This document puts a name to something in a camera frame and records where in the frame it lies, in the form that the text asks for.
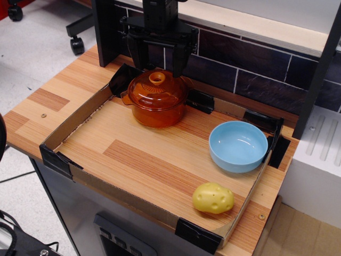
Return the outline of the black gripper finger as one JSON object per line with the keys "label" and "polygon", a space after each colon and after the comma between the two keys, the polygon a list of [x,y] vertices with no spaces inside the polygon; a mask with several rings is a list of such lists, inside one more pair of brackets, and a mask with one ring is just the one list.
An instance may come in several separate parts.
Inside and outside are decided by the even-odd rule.
{"label": "black gripper finger", "polygon": [[177,45],[173,49],[173,77],[178,78],[182,75],[187,66],[191,50],[185,45]]}
{"label": "black gripper finger", "polygon": [[142,38],[127,35],[127,45],[135,67],[140,70],[146,69],[149,63],[148,44]]}

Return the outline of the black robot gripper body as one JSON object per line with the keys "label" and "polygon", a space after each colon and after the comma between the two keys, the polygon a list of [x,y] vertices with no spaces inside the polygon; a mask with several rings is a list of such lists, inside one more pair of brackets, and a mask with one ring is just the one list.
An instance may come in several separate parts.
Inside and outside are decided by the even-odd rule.
{"label": "black robot gripper body", "polygon": [[149,44],[181,47],[187,52],[198,48],[198,30],[178,18],[179,1],[143,1],[143,15],[122,17],[120,23],[130,50],[143,51]]}

